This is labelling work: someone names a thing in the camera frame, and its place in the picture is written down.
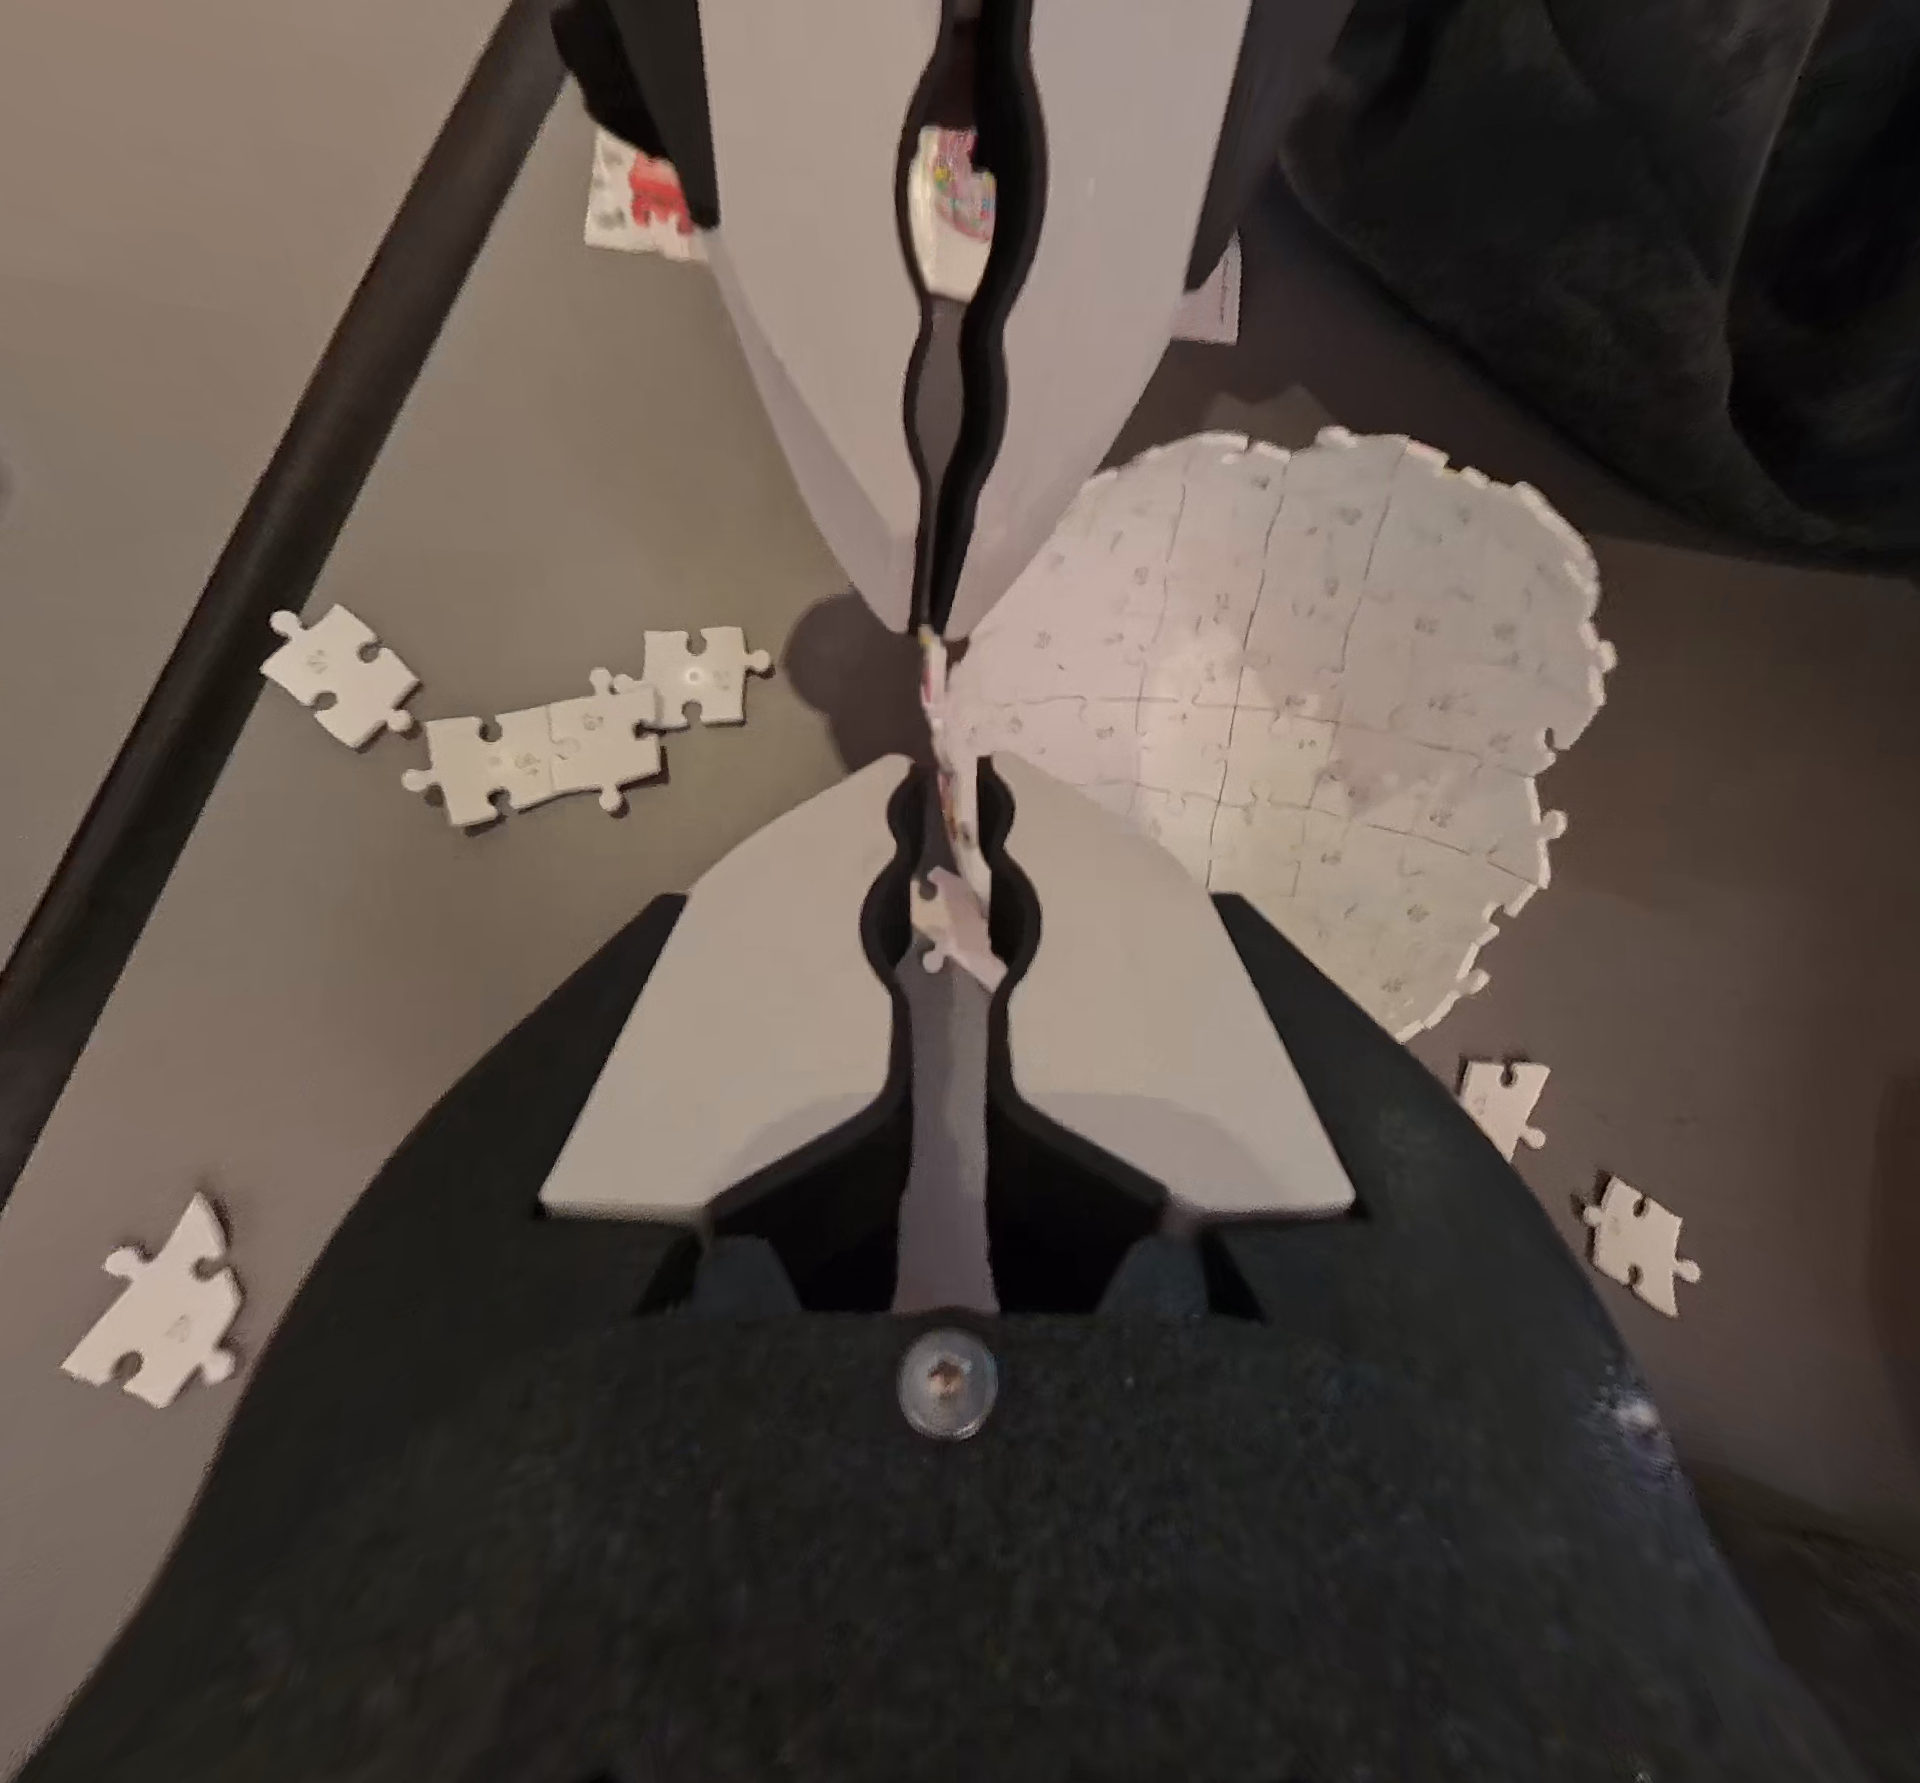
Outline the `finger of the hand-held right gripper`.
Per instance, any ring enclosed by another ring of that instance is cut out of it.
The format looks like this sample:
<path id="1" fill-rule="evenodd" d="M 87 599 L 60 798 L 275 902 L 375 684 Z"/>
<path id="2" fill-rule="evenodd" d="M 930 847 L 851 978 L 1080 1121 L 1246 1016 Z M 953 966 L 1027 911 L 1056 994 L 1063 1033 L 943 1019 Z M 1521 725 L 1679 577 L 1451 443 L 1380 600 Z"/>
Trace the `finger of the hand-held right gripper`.
<path id="1" fill-rule="evenodd" d="M 966 637 L 1096 473 L 1165 356 L 1255 0 L 984 0 L 975 124 L 995 176 L 960 329 L 960 435 L 924 622 Z"/>
<path id="2" fill-rule="evenodd" d="M 718 225 L 710 267 L 780 452 L 853 590 L 905 631 L 924 486 L 905 131 L 944 0 L 698 0 Z"/>

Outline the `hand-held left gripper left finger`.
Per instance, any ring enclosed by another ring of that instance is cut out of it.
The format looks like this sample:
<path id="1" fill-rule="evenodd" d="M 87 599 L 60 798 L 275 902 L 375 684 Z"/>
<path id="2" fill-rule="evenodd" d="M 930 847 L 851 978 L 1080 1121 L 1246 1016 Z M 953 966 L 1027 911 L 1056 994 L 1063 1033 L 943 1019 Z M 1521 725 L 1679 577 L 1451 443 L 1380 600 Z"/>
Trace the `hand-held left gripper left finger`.
<path id="1" fill-rule="evenodd" d="M 755 1238 L 804 1309 L 892 1309 L 912 1161 L 898 970 L 923 845 L 924 771 L 886 757 L 705 874 L 542 1210 Z"/>

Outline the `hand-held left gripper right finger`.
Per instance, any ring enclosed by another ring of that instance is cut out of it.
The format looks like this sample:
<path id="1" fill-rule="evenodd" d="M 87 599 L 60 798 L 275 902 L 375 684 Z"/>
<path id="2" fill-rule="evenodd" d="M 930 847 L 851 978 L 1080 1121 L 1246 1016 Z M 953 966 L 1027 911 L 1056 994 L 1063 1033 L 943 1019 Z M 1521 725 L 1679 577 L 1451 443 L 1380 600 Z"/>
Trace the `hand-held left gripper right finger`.
<path id="1" fill-rule="evenodd" d="M 1095 1311 L 1154 1236 L 1347 1217 L 1357 1191 L 1210 891 L 1019 757 L 977 771 L 988 1232 L 1002 1311 Z"/>

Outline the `white puzzle piece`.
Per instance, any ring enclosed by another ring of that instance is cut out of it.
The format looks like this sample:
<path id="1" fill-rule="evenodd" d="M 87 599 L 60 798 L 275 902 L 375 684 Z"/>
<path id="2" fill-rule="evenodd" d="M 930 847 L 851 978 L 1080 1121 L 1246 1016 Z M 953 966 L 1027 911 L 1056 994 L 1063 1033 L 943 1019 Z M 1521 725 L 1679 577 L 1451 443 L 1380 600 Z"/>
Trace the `white puzzle piece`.
<path id="1" fill-rule="evenodd" d="M 1549 1076 L 1546 1065 L 1529 1060 L 1476 1058 L 1461 1065 L 1461 1107 L 1509 1165 L 1521 1149 L 1540 1149 L 1546 1143 L 1534 1114 Z"/>
<path id="2" fill-rule="evenodd" d="M 647 628 L 642 632 L 641 680 L 653 692 L 655 732 L 742 727 L 747 720 L 747 687 L 774 677 L 774 658 L 753 647 L 742 626 Z"/>
<path id="3" fill-rule="evenodd" d="M 1700 1280 L 1684 1254 L 1684 1220 L 1619 1175 L 1606 1175 L 1581 1207 L 1588 1264 L 1668 1321 L 1678 1321 L 1679 1292 Z"/>
<path id="4" fill-rule="evenodd" d="M 995 955 L 988 911 L 964 876 L 946 867 L 926 871 L 910 890 L 907 911 L 929 976 L 955 971 L 990 996 L 1002 988 L 1006 966 Z"/>
<path id="5" fill-rule="evenodd" d="M 280 644 L 258 665 L 261 679 L 310 712 L 334 741 L 358 753 L 414 730 L 405 704 L 419 679 L 346 607 L 314 622 L 275 611 L 269 626 Z"/>
<path id="6" fill-rule="evenodd" d="M 120 1245 L 102 1271 L 123 1290 L 61 1358 L 68 1379 L 120 1387 L 157 1412 L 194 1385 L 232 1381 L 238 1357 L 228 1334 L 245 1292 L 231 1268 L 228 1229 L 207 1196 L 189 1198 L 157 1251 Z"/>

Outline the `partly built puzzle ball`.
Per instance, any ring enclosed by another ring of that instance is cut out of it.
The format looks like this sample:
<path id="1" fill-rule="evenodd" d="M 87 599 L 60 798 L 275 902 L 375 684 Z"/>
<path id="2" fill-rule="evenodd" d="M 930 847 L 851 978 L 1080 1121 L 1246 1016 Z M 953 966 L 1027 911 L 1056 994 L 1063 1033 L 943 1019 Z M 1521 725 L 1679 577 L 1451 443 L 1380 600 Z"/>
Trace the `partly built puzzle ball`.
<path id="1" fill-rule="evenodd" d="M 1116 812 L 1408 1040 L 1549 886 L 1600 593 L 1526 483 L 1335 425 L 1198 434 L 1082 487 L 951 667 L 953 750 Z"/>

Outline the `puzzle instruction sheet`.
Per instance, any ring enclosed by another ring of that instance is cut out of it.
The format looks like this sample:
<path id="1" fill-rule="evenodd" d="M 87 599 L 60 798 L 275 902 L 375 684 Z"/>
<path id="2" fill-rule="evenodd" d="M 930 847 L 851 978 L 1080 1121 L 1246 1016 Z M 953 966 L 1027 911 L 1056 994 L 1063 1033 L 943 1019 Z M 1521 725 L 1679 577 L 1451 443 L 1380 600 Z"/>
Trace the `puzzle instruction sheet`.
<path id="1" fill-rule="evenodd" d="M 924 286 L 939 300 L 970 305 L 995 232 L 995 182 L 973 166 L 973 129 L 926 126 L 907 176 L 907 223 Z M 702 237 L 673 166 L 595 131 L 583 239 L 590 246 L 705 264 Z M 1243 245 L 1235 235 L 1210 277 L 1187 293 L 1170 338 L 1202 345 L 1239 343 Z"/>

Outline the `joined white puzzle pieces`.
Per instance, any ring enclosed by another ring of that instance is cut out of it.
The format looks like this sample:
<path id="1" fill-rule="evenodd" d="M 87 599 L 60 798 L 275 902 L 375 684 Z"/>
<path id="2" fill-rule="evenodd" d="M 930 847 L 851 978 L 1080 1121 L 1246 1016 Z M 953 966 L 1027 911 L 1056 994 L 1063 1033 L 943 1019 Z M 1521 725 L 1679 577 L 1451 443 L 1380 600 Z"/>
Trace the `joined white puzzle pieces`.
<path id="1" fill-rule="evenodd" d="M 424 727 L 427 764 L 401 786 L 438 798 L 457 831 L 497 822 L 497 799 L 516 814 L 561 798 L 593 798 L 627 812 L 627 789 L 661 772 L 658 692 L 637 682 L 598 684 L 585 697 L 483 720 L 434 720 Z"/>

